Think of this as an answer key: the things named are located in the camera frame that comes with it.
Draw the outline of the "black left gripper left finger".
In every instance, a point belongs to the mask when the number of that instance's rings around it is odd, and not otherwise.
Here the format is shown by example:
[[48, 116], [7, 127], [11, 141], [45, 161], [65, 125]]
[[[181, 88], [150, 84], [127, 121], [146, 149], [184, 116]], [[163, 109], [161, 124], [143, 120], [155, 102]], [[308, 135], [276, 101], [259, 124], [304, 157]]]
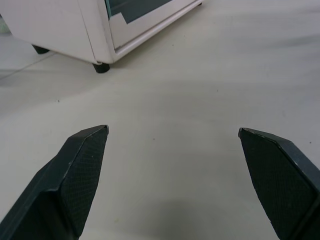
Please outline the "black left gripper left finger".
[[0, 240], [79, 240], [99, 184], [107, 125], [71, 135], [0, 222]]

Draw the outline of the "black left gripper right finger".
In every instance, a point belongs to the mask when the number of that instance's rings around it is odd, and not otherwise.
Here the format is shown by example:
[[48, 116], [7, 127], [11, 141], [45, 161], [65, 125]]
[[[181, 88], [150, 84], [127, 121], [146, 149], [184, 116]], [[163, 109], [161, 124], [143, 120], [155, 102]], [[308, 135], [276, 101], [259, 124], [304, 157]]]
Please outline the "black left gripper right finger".
[[252, 185], [279, 240], [320, 240], [320, 169], [290, 140], [240, 128]]

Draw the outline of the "white toaster oven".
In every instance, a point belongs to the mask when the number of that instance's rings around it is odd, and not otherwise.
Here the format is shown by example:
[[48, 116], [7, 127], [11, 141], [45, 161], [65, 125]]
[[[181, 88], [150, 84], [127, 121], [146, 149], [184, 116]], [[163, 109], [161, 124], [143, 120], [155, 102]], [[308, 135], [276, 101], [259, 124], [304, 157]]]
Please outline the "white toaster oven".
[[[102, 0], [107, 17], [121, 13], [130, 23], [172, 0]], [[38, 54], [49, 51], [91, 63], [99, 74], [111, 64], [98, 62], [102, 26], [98, 0], [0, 0], [0, 15], [14, 37]]]

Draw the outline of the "white appliance glass door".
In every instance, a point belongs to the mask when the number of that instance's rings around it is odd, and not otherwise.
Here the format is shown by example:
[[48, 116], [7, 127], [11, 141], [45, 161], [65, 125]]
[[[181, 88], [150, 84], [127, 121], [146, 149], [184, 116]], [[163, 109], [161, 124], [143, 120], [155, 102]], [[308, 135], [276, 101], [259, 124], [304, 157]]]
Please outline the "white appliance glass door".
[[108, 18], [108, 14], [102, 11], [103, 1], [97, 0], [102, 47], [98, 49], [96, 60], [105, 64], [117, 62], [170, 24], [200, 6], [203, 1], [172, 0], [126, 23], [121, 13]]

